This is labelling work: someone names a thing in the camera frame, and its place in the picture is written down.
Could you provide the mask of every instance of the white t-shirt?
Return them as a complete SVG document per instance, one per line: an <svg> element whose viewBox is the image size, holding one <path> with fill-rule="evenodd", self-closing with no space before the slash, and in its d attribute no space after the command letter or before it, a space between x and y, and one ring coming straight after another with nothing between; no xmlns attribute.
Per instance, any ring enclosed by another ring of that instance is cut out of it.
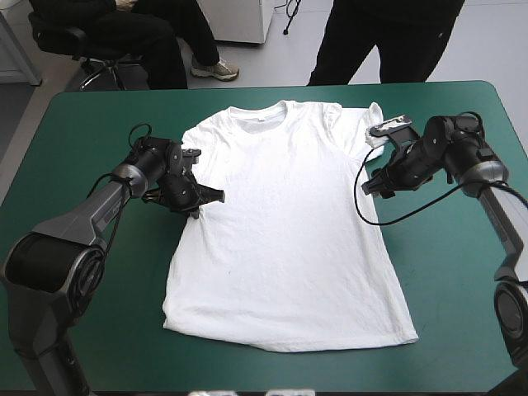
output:
<svg viewBox="0 0 528 396"><path fill-rule="evenodd" d="M202 150L196 179L223 189L225 203L187 220L164 327L283 352L415 342L381 232L354 207L365 129L382 121L375 103L280 101L188 130L184 147ZM372 198L358 197L376 220Z"/></svg>

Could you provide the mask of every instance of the chair base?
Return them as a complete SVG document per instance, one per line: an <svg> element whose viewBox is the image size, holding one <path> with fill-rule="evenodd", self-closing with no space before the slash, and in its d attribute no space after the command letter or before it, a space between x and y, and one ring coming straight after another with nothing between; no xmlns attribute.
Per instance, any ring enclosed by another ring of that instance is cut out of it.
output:
<svg viewBox="0 0 528 396"><path fill-rule="evenodd" d="M98 69L93 67L93 63L100 64ZM109 73L113 78L115 85L121 91L126 91L126 86L119 75L119 66L139 66L138 60L107 60L107 59L91 59L86 58L81 64L82 70L87 74L87 77L81 82L79 91L84 91L88 85L93 83L103 73Z"/></svg>

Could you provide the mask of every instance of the black jeans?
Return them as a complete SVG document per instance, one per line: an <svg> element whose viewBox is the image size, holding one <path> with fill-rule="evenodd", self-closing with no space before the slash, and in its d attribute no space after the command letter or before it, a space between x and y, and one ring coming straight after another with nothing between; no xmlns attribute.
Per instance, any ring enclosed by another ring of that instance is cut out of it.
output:
<svg viewBox="0 0 528 396"><path fill-rule="evenodd" d="M374 46L382 83L424 82L444 53L454 24L380 20L347 0L334 0L309 85L348 84Z"/></svg>
<svg viewBox="0 0 528 396"><path fill-rule="evenodd" d="M151 89L187 88L176 36L201 64L219 62L215 39L196 0L138 0L132 12L111 12L83 26L91 40L141 55Z"/></svg>

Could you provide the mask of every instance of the black jacket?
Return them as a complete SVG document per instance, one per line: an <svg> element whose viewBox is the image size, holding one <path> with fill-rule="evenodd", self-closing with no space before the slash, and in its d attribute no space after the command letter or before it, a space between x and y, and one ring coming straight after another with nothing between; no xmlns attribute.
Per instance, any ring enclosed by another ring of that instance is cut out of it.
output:
<svg viewBox="0 0 528 396"><path fill-rule="evenodd" d="M30 0L46 21L64 26L85 26L116 9L116 0Z"/></svg>

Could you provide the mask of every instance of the shoe sole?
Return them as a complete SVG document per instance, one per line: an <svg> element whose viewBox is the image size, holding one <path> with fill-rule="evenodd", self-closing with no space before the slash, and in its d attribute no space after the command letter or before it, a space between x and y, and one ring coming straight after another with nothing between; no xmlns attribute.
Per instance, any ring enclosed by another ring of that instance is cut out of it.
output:
<svg viewBox="0 0 528 396"><path fill-rule="evenodd" d="M204 70L198 70L197 68L191 68L192 77L197 77L197 78L212 77L220 81L233 81L235 78L238 77L239 74L240 72L238 71L235 74L228 74L227 76L220 76L219 74L214 74L212 72L206 72Z"/></svg>

